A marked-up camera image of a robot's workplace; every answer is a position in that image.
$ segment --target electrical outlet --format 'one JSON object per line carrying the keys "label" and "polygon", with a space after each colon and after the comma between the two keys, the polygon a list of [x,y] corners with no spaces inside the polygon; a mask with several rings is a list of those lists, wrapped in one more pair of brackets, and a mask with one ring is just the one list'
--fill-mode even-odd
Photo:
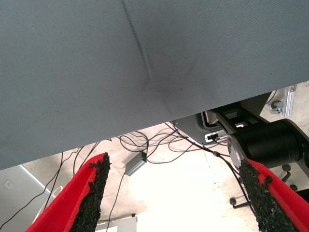
{"label": "electrical outlet", "polygon": [[12,186],[13,186],[13,184],[12,184],[11,181],[6,180],[6,181],[4,182],[4,186],[5,186],[7,189],[11,189]]}

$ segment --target white floor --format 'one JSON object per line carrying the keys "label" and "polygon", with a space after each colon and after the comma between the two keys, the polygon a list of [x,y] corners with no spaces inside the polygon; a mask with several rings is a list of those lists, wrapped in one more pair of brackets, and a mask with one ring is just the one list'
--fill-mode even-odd
{"label": "white floor", "polygon": [[[308,89],[308,83],[298,85],[291,117],[291,120],[307,135],[309,134]],[[274,100],[282,97],[282,93],[282,90],[278,91]],[[270,106],[266,105],[261,114],[267,120],[274,121],[282,118],[270,114],[269,110]],[[165,127],[161,124],[142,131],[151,136]],[[186,149],[189,144],[181,141],[172,146]],[[88,145],[82,151],[76,167],[79,167],[91,147],[92,145]],[[223,146],[217,146],[214,150],[227,154],[226,147]],[[106,219],[124,172],[124,166],[134,154],[124,150],[116,138],[113,138],[112,142],[106,140],[100,143],[93,155],[103,152],[109,153],[112,163],[101,205],[101,218]],[[171,160],[177,155],[179,153],[171,152],[166,145],[162,145],[150,159]],[[65,186],[72,178],[74,156],[64,164],[56,187]],[[24,166],[43,184],[46,184],[57,171],[59,162],[60,154],[57,154],[26,163]],[[280,168],[275,171],[278,175],[283,175]],[[292,177],[287,184],[296,184],[299,189],[305,188],[306,181],[300,181],[302,178],[298,175],[302,175],[301,171],[297,171],[293,166]],[[229,204],[230,197],[238,197],[239,203],[245,201],[226,164],[204,151],[188,152],[172,163],[158,165],[147,163],[131,177],[125,176],[112,217],[138,214],[139,232],[258,231],[255,217],[249,208],[234,210]]]}

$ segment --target gray cloth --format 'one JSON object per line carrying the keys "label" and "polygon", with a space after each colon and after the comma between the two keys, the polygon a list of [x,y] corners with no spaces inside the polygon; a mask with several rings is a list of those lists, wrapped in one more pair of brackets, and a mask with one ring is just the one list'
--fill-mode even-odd
{"label": "gray cloth", "polygon": [[305,81],[309,2],[3,0],[0,169]]}

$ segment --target black cylindrical motor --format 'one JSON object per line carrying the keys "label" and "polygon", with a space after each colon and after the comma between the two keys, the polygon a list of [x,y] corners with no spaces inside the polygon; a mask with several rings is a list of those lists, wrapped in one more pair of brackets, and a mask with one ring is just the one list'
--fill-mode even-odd
{"label": "black cylindrical motor", "polygon": [[253,125],[237,134],[230,135],[228,149],[235,166],[242,157],[259,162],[268,168],[296,162],[300,157],[299,144],[290,127],[283,119],[263,125]]}

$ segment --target floor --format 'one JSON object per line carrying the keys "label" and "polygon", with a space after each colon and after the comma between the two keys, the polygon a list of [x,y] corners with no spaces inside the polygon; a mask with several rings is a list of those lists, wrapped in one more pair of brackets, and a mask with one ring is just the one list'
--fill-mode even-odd
{"label": "floor", "polygon": [[[293,115],[290,118],[309,135],[309,84],[297,86]],[[279,90],[274,100],[282,99],[283,90]],[[272,115],[269,104],[261,116],[269,121],[279,120],[281,115]],[[166,128],[164,124],[142,130],[148,136]],[[93,145],[86,146],[80,153],[76,167],[82,163]],[[187,142],[177,142],[174,148],[185,150]],[[226,147],[217,146],[213,150],[227,154]],[[64,153],[68,157],[72,151]],[[134,153],[122,148],[117,138],[102,141],[92,155],[108,152],[111,158],[111,170],[101,205],[101,219],[107,219],[125,164]],[[160,146],[151,156],[153,161],[171,160],[179,155]],[[64,164],[57,180],[57,186],[65,186],[72,178],[75,154]],[[46,184],[59,167],[60,154],[35,160],[24,166]],[[280,168],[274,169],[277,175],[283,175]],[[297,167],[292,167],[292,177],[287,184],[296,184],[299,189],[306,183],[299,181],[302,175]],[[204,151],[185,153],[169,164],[147,163],[131,177],[125,176],[122,182],[117,204],[112,218],[138,214],[138,231],[258,231],[255,217],[249,208],[234,210],[229,198],[237,197],[244,202],[239,186],[226,164],[212,154]]]}

